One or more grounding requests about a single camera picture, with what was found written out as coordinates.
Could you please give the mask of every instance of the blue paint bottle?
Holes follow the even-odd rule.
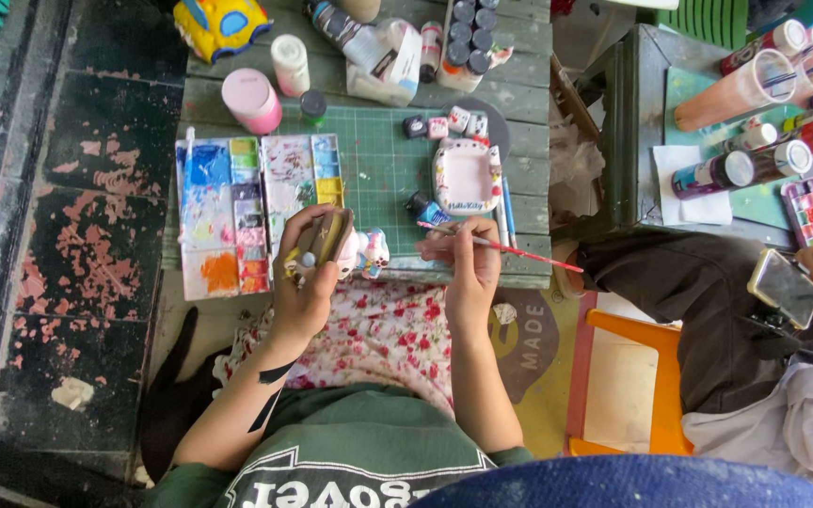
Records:
[[[413,216],[413,219],[416,221],[421,222],[428,222],[429,224],[434,224],[437,226],[442,222],[452,221],[451,216],[445,214],[441,207],[438,206],[437,202],[429,200],[425,197],[425,194],[422,193],[422,190],[418,190],[410,196],[406,203],[404,204],[404,208],[406,211]]]

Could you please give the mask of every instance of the green t-shirt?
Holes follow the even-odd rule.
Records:
[[[147,506],[407,506],[465,476],[532,460],[524,447],[486,456],[407,389],[363,383],[283,390],[262,442],[236,475],[179,466]]]

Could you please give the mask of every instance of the black tattoo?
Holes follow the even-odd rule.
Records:
[[[275,401],[277,400],[278,394],[280,393],[281,389],[279,388],[275,393],[272,394],[271,397],[268,398],[268,400],[265,401],[265,406],[263,406],[262,410],[259,411],[259,416],[255,417],[253,427],[250,427],[247,433],[253,432],[254,430],[262,429],[262,424],[265,423],[265,419],[268,418],[268,413],[270,413],[272,407],[275,406]]]
[[[294,364],[296,364],[296,360],[276,369],[262,371],[259,373],[259,384],[272,384],[273,382],[280,380],[281,376],[287,374],[287,371],[290,371]]]

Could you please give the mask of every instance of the watercolor palette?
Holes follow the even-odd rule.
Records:
[[[327,135],[175,143],[184,299],[271,290],[271,262],[288,218],[315,202],[343,207],[338,140]]]
[[[798,245],[813,247],[813,178],[785,183],[780,192]]]

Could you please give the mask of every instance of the brown pants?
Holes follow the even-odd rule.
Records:
[[[587,289],[616,293],[659,323],[682,320],[683,412],[727,413],[770,395],[788,364],[761,359],[755,340],[767,328],[747,319],[763,306],[745,287],[761,249],[705,233],[649,234],[580,244],[577,261]]]

